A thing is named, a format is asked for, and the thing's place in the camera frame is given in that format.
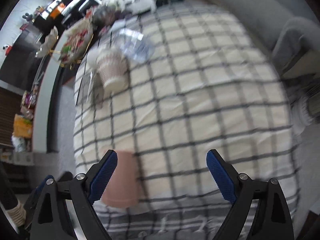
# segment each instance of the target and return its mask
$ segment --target white marble wall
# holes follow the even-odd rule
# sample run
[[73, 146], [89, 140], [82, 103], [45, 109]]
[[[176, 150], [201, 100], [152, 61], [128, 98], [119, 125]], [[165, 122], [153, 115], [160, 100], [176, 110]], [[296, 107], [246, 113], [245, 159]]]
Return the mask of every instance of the white marble wall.
[[[21, 34], [19, 29], [27, 21], [22, 18], [25, 13], [33, 13], [38, 6], [46, 6], [53, 0], [20, 0], [7, 18], [4, 26], [0, 30], [0, 66], [5, 59], [5, 51], [2, 46], [5, 44], [12, 45], [17, 37]], [[0, 87], [11, 90], [15, 93], [21, 91], [5, 82], [0, 81]]]

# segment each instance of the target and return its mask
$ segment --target gray floor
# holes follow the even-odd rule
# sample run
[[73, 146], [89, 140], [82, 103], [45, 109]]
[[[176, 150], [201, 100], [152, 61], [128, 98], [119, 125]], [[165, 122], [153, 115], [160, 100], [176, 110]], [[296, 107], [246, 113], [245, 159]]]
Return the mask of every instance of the gray floor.
[[[59, 153], [36, 155], [36, 166], [29, 169], [32, 186], [37, 186], [47, 174], [58, 178], [64, 171], [75, 173], [73, 158], [73, 127], [75, 107], [73, 90], [62, 86], [58, 91], [55, 106], [55, 123], [53, 147]], [[300, 203], [294, 218], [295, 235], [307, 217], [309, 208], [320, 198], [320, 125], [311, 125], [305, 129], [301, 136], [302, 145], [297, 160], [301, 169]]]

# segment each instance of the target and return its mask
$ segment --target sofa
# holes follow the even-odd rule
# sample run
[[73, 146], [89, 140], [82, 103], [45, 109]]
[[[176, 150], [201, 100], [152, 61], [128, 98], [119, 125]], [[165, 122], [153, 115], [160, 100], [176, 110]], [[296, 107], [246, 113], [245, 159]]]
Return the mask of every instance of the sofa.
[[284, 79], [320, 73], [320, 22], [305, 0], [215, 0], [261, 43]]

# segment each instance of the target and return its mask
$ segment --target plaid tablecloth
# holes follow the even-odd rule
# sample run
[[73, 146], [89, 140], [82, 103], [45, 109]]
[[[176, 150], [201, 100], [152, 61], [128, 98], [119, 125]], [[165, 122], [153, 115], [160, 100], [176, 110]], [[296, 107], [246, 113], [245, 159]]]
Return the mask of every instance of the plaid tablecloth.
[[[148, 35], [156, 52], [146, 64], [131, 62], [126, 91], [109, 98], [96, 86], [95, 103], [77, 107], [74, 129], [77, 172], [86, 172], [109, 148], [137, 157], [139, 205], [94, 205], [111, 237], [213, 237], [230, 204], [206, 167], [212, 148], [253, 179], [276, 177], [293, 214], [298, 181], [289, 106], [272, 65], [239, 21], [216, 6], [178, 3], [127, 28]], [[94, 46], [110, 46], [113, 37]], [[90, 68], [84, 59], [75, 99]]]

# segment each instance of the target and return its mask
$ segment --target screw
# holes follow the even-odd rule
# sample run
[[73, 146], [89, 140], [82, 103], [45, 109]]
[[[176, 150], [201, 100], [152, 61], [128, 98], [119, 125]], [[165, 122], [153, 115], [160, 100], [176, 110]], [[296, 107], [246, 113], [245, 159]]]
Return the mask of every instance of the screw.
[[53, 183], [53, 179], [48, 179], [47, 182], [46, 182], [47, 185], [50, 185], [52, 183]]
[[279, 182], [278, 182], [278, 180], [277, 180], [277, 179], [272, 178], [272, 179], [271, 179], [271, 183], [276, 185], [276, 184], [278, 184]]
[[239, 177], [240, 177], [240, 179], [243, 179], [243, 180], [248, 179], [248, 175], [245, 174], [245, 173], [241, 173], [241, 174], [239, 175]]
[[84, 179], [84, 177], [85, 177], [85, 174], [79, 173], [79, 174], [77, 175], [77, 180]]

